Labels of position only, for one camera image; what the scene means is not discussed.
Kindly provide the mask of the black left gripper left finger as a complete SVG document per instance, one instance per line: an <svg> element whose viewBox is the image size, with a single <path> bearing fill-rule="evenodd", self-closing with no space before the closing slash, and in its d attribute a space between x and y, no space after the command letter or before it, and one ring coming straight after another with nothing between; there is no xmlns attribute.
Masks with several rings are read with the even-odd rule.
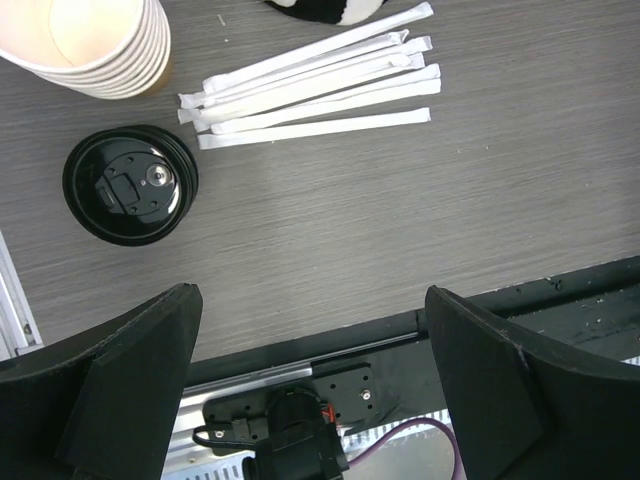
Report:
<svg viewBox="0 0 640 480"><path fill-rule="evenodd" d="M4 479L158 479L203 300L177 284L1 364Z"/></svg>

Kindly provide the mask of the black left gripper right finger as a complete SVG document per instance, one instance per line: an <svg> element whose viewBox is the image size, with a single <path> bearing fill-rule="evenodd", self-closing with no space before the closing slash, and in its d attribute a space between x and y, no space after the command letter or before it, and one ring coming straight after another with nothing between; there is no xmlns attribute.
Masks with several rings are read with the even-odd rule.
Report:
<svg viewBox="0 0 640 480"><path fill-rule="evenodd" d="M425 314L468 478L638 478L638 367L436 286Z"/></svg>

